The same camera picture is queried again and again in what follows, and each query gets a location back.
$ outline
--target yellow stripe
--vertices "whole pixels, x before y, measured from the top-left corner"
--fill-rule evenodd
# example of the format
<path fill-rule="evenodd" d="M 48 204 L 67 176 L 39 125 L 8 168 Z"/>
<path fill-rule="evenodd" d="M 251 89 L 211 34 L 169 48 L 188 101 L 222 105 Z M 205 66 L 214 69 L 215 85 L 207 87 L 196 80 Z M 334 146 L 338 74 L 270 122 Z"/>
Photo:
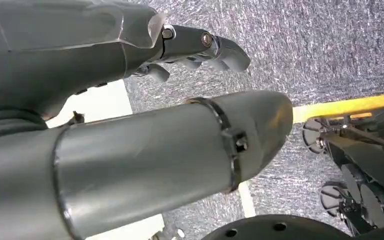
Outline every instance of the yellow stripe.
<path fill-rule="evenodd" d="M 319 116 L 340 116 L 384 107 L 384 95 L 317 103 L 293 108 L 293 123 L 304 123 Z"/>

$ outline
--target gray metal cylinder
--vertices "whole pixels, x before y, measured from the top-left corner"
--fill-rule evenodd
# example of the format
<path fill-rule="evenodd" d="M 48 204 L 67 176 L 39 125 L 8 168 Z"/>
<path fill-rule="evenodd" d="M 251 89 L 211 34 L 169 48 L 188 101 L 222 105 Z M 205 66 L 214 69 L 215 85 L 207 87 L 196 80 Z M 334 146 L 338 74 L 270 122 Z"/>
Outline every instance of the gray metal cylinder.
<path fill-rule="evenodd" d="M 241 92 L 214 99 L 246 132 L 242 180 L 265 167 L 292 127 L 281 93 Z M 64 215 L 86 238 L 228 190 L 231 162 L 214 113 L 184 104 L 73 126 L 55 151 Z"/>

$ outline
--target screw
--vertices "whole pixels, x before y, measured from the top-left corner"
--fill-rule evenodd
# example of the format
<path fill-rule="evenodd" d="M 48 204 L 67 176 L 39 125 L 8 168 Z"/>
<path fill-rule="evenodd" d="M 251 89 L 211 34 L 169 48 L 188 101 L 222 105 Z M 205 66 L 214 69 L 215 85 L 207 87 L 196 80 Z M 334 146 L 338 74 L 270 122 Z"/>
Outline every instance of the screw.
<path fill-rule="evenodd" d="M 162 30 L 162 38 L 163 39 L 172 39 L 173 38 L 173 32 L 168 28 Z"/>
<path fill-rule="evenodd" d="M 201 42 L 204 47 L 209 48 L 211 47 L 211 43 L 213 42 L 213 37 L 208 32 L 204 32 L 201 36 Z"/>
<path fill-rule="evenodd" d="M 180 228 L 177 230 L 177 235 L 182 239 L 185 238 L 185 232 Z"/>
<path fill-rule="evenodd" d="M 242 147 L 243 150 L 247 150 L 247 148 L 248 148 L 247 140 L 245 138 L 238 139 L 236 141 L 236 146 Z"/>
<path fill-rule="evenodd" d="M 320 137 L 318 137 L 315 140 L 315 143 L 316 143 L 317 147 L 320 148 L 320 149 L 323 149 L 326 146 L 325 141 L 322 138 L 320 138 Z"/>

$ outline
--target robotic arm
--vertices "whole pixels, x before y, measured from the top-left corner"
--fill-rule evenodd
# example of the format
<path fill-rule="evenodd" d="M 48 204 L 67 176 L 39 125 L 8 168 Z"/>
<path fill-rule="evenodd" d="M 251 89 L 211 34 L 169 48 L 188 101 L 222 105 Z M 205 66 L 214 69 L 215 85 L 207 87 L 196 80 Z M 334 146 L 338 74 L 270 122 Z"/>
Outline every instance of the robotic arm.
<path fill-rule="evenodd" d="M 250 64 L 233 41 L 164 19 L 119 0 L 0 0 L 0 240 L 85 239 L 232 192 L 277 154 L 292 104 L 270 91 L 47 128 L 69 96 L 88 88 L 131 75 L 166 81 L 159 63 Z M 335 139 L 325 140 L 339 146 Z M 370 230 L 359 238 L 384 236 L 384 228 Z M 205 240 L 260 237 L 349 238 L 315 220 L 266 215 Z"/>

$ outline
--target black metal frame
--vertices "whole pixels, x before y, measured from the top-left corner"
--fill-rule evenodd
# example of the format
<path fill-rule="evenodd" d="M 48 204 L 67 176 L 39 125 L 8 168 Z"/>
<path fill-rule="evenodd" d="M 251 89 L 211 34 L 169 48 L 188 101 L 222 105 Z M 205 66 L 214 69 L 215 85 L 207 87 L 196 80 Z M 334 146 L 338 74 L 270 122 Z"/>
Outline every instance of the black metal frame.
<path fill-rule="evenodd" d="M 367 125 L 375 120 L 375 117 L 371 117 L 354 124 Z M 354 127 L 349 116 L 345 116 L 342 123 L 331 125 L 327 119 L 320 120 L 323 126 L 320 138 L 325 141 L 327 153 L 339 168 L 354 164 L 370 182 L 378 183 L 384 189 L 384 139 Z M 384 234 L 384 228 L 376 229 L 363 218 L 363 209 L 360 204 L 346 199 L 339 205 L 339 212 L 345 216 L 352 234 L 359 239 L 372 239 L 372 232 L 381 231 Z"/>

